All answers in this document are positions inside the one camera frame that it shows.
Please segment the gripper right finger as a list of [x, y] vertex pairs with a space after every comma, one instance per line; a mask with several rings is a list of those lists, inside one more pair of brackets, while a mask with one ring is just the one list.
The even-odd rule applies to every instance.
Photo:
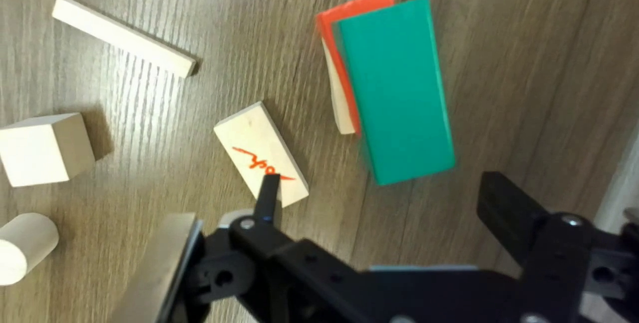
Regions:
[[549, 212], [499, 171], [485, 171], [477, 215], [521, 268], [500, 323], [593, 323], [584, 293], [639, 323], [639, 218], [620, 233], [570, 212]]

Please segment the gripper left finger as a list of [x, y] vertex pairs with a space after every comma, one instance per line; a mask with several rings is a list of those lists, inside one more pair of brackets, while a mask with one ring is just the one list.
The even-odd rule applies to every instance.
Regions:
[[265, 175], [250, 214], [197, 234], [170, 323], [205, 323], [212, 304], [231, 297], [259, 323], [392, 323], [392, 302], [374, 273], [280, 231], [280, 183], [280, 175]]

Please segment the wooden block with red scribble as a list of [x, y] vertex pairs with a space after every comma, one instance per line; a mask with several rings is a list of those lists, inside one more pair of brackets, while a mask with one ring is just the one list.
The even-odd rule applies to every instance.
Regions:
[[279, 174], [283, 207], [310, 195], [310, 187], [262, 101], [219, 121], [214, 132], [257, 198], [263, 177]]

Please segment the wooden block with blue edge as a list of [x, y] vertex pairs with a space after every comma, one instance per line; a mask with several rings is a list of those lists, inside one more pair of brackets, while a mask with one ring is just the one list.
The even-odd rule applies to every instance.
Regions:
[[142, 260], [108, 323], [170, 323], [202, 221], [194, 212], [169, 214], [149, 239]]

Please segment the green block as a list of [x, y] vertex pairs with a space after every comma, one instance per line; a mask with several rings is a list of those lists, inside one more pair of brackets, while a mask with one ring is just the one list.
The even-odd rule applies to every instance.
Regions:
[[453, 168], [431, 0], [407, 0], [332, 27], [375, 182], [388, 186]]

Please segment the orange block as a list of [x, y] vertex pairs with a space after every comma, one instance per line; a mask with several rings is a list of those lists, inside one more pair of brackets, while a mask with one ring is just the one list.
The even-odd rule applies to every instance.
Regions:
[[317, 29], [326, 59], [329, 88], [334, 119], [342, 135], [361, 135], [353, 89], [347, 71], [335, 44], [332, 25], [342, 19], [370, 11], [390, 7], [395, 0], [350, 0], [339, 6], [319, 12], [316, 16]]

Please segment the wooden cylinder block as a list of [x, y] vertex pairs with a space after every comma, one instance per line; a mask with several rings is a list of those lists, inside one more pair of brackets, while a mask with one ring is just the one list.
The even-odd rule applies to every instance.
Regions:
[[22, 280], [59, 243], [55, 223], [42, 214], [20, 214], [0, 228], [0, 286]]

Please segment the wooden cube block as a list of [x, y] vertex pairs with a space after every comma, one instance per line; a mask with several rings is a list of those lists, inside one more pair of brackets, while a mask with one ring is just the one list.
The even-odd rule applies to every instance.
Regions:
[[33, 117], [0, 129], [0, 161], [12, 187], [66, 182], [96, 159], [80, 113]]

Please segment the long thin wooden block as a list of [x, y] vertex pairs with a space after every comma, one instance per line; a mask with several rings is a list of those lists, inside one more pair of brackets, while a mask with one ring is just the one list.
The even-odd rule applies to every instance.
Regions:
[[52, 17], [180, 78], [194, 72], [195, 59], [74, 0], [55, 0]]

